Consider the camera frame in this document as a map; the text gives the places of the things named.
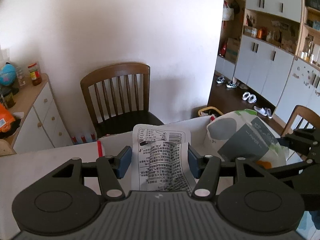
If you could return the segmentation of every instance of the drawer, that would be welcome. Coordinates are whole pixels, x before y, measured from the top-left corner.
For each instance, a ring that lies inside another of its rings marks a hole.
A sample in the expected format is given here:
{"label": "drawer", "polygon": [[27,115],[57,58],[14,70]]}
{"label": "drawer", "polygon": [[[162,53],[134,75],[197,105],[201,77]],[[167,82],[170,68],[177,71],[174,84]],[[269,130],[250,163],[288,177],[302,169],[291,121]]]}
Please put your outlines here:
{"label": "drawer", "polygon": [[16,153],[35,152],[53,148],[32,107],[13,145]]}
{"label": "drawer", "polygon": [[49,83],[47,83],[39,96],[37,97],[33,106],[35,107],[36,113],[39,116],[40,121],[43,123],[44,118],[49,110],[50,104],[53,100],[53,96],[50,90]]}
{"label": "drawer", "polygon": [[63,125],[61,117],[58,117],[57,126],[54,130],[54,135],[52,136],[52,142],[54,147],[65,147],[73,145],[71,138]]}
{"label": "drawer", "polygon": [[58,119],[59,119],[59,112],[58,112],[58,109],[57,109],[57,106],[56,106],[54,100],[52,100],[50,107],[49,107],[49,110],[48,110],[48,112],[44,118],[44,122],[43,122],[43,127],[51,140],[53,138],[54,130],[57,126]]}

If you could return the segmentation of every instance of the white slipper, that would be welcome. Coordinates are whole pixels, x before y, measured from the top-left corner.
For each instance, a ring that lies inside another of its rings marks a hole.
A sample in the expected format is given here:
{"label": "white slipper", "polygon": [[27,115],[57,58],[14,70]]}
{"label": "white slipper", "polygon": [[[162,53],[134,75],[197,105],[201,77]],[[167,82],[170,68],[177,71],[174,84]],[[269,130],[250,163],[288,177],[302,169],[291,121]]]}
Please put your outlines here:
{"label": "white slipper", "polygon": [[267,111],[262,107],[262,108],[259,108],[257,106],[254,106],[254,109],[259,113],[259,114],[262,114],[263,116],[267,116]]}
{"label": "white slipper", "polygon": [[251,94],[248,98],[248,103],[253,104],[257,102],[257,97],[254,94]]}
{"label": "white slipper", "polygon": [[247,91],[247,92],[244,92],[244,94],[242,95],[242,100],[246,101],[249,97],[250,97],[250,93]]}
{"label": "white slipper", "polygon": [[270,108],[265,108],[265,111],[267,112],[268,118],[271,119],[272,118],[271,109]]}

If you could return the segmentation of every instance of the gray circle on bag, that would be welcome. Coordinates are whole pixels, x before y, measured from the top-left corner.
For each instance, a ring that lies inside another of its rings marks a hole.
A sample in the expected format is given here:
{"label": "gray circle on bag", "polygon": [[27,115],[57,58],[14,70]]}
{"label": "gray circle on bag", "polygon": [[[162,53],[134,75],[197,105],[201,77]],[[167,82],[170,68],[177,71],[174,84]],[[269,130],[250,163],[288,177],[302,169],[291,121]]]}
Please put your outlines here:
{"label": "gray circle on bag", "polygon": [[215,140],[228,140],[237,131],[237,122],[233,118],[222,118],[208,126],[210,137]]}

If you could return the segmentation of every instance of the chair seat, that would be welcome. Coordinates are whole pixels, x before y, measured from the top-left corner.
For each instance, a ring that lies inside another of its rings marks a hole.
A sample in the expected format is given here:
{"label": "chair seat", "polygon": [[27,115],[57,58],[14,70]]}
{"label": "chair seat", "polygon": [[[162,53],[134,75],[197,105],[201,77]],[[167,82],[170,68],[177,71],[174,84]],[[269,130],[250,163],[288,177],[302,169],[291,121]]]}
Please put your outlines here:
{"label": "chair seat", "polygon": [[107,134],[130,132],[136,124],[162,125],[156,116],[149,111],[132,111],[110,117],[104,122],[95,125],[98,138]]}

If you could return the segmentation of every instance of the chair backrest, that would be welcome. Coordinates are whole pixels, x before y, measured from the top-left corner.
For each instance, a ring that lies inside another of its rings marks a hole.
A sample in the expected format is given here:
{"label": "chair backrest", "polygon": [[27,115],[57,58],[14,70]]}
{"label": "chair backrest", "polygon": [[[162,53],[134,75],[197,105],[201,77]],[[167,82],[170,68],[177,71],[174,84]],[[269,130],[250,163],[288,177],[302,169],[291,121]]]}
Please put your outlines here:
{"label": "chair backrest", "polygon": [[310,124],[313,126],[313,128],[320,128],[320,116],[317,115],[314,111],[312,111],[311,109],[305,107],[305,106],[295,106],[289,121],[287,122],[287,124],[285,125],[281,136],[285,136],[289,130],[291,129],[291,126],[294,122],[294,120],[296,119],[297,116],[301,117],[301,120],[299,121],[298,125],[295,127],[295,129],[300,128],[303,120],[307,121],[307,124],[304,126],[304,128],[307,128]]}
{"label": "chair backrest", "polygon": [[102,84],[102,91],[103,91],[103,98],[106,104],[106,108],[108,111],[109,117],[111,117],[111,110],[109,105],[109,98],[107,95],[107,89],[105,85],[105,80],[109,80],[110,82],[110,91],[111,91],[111,98],[113,107],[115,110],[115,114],[118,115],[118,106],[116,102],[116,95],[115,89],[113,86],[112,78],[117,77],[118,88],[119,88],[119,96],[120,96],[120,104],[122,112],[125,113],[124,109],[124,96],[121,84],[121,76],[124,76],[126,91],[127,91],[127,98],[128,98],[128,105],[129,111],[132,111],[132,103],[131,103],[131,91],[129,85],[129,76],[133,75],[134,78],[134,95],[135,95],[135,103],[136,108],[139,110],[139,94],[138,94],[138,81],[137,81],[137,74],[143,74],[143,110],[149,110],[149,84],[150,84],[150,67],[148,65],[142,63],[135,63],[135,62],[128,62],[128,63],[118,63],[114,65],[109,65],[100,69],[97,69],[88,75],[86,75],[80,82],[81,90],[84,96],[84,101],[87,105],[91,120],[93,124],[98,123],[97,115],[95,113],[92,99],[89,92],[89,87],[94,85],[95,95],[98,103],[99,112],[101,114],[102,120],[104,121],[104,113],[101,104],[101,98],[98,90],[97,84],[101,82]]}

